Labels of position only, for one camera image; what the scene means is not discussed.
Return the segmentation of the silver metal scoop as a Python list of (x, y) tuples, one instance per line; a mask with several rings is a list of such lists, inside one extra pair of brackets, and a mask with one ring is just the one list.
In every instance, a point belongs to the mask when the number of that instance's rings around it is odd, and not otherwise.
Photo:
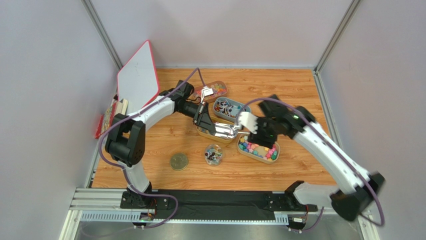
[(250, 134), (249, 131), (239, 130), (239, 129), (237, 129), (236, 126), (234, 126), (232, 124), (215, 123), (214, 128), (215, 128), (215, 133), (213, 133), (212, 135), (214, 135), (215, 137), (222, 138), (222, 139), (234, 139), (239, 134), (242, 134), (242, 135), (249, 135)]

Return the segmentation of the beige tray of star candies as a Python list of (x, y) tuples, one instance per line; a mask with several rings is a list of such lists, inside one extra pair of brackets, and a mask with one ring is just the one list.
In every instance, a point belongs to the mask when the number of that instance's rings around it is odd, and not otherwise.
[(237, 138), (237, 150), (243, 156), (260, 161), (265, 164), (275, 163), (281, 152), (281, 147), (276, 142), (272, 148), (248, 142), (248, 135), (241, 134)]

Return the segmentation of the clear plastic jar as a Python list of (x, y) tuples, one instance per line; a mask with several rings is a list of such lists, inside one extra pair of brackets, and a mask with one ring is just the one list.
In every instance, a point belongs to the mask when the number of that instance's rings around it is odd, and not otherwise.
[(210, 166), (218, 166), (223, 159), (223, 150), (217, 144), (210, 144), (204, 150), (204, 159)]

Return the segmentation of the pink tray of gummy candies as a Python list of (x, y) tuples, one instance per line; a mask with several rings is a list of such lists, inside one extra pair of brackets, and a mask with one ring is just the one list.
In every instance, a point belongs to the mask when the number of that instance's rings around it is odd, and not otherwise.
[[(217, 98), (219, 97), (226, 97), (228, 94), (228, 87), (227, 85), (220, 80), (213, 81), (206, 84), (207, 87), (211, 88), (213, 91), (212, 95), (206, 96), (204, 100), (208, 103), (213, 103)], [(203, 85), (197, 86), (194, 88), (194, 93), (192, 94), (192, 98), (196, 99), (198, 97), (201, 97), (202, 89), (204, 88)]]

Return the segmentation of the gold metal jar lid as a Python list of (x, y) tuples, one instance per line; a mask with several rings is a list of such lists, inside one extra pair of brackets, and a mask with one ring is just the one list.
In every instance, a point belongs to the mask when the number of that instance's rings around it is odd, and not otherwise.
[(179, 152), (170, 158), (169, 164), (173, 170), (182, 171), (188, 166), (189, 159), (184, 153)]

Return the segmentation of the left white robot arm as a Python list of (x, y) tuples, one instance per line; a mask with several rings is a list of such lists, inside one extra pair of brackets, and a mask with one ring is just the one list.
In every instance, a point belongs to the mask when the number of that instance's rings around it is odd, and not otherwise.
[(152, 185), (142, 163), (146, 149), (146, 132), (165, 117), (179, 112), (210, 133), (217, 133), (205, 102), (194, 103), (188, 98), (194, 87), (180, 80), (175, 88), (163, 91), (151, 104), (131, 115), (118, 114), (107, 133), (105, 151), (122, 169), (130, 192), (153, 197)]

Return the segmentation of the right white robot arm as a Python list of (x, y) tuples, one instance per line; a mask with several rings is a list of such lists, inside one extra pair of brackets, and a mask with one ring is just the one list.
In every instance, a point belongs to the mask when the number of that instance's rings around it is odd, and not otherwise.
[(240, 128), (249, 130), (249, 142), (270, 148), (279, 135), (287, 136), (314, 156), (336, 182), (336, 186), (295, 184), (292, 194), (300, 204), (332, 208), (352, 222), (375, 203), (380, 217), (377, 225), (384, 225), (378, 195), (386, 180), (381, 173), (369, 172), (352, 160), (306, 108), (287, 104), (276, 95), (253, 101), (259, 102), (263, 116), (242, 110), (235, 121)]

